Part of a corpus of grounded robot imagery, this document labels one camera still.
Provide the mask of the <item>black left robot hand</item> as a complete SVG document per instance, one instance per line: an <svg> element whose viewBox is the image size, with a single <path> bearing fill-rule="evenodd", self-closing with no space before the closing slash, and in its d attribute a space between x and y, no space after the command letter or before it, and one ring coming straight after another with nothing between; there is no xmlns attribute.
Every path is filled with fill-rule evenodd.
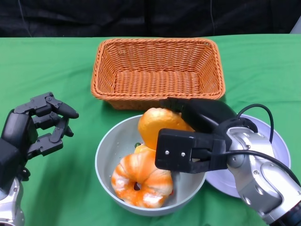
<svg viewBox="0 0 301 226"><path fill-rule="evenodd" d="M63 148L64 136L74 135L69 119L78 117L77 111L47 92L13 109L1 138L18 148L25 160L46 156Z"/></svg>

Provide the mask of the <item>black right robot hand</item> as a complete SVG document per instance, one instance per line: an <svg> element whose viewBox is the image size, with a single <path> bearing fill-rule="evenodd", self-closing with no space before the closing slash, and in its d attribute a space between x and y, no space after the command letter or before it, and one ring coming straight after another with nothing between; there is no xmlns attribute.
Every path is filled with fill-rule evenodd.
<svg viewBox="0 0 301 226"><path fill-rule="evenodd" d="M202 133L212 133L219 124L237 115L226 103L214 99L168 97L159 103L161 107L179 113L192 129Z"/></svg>

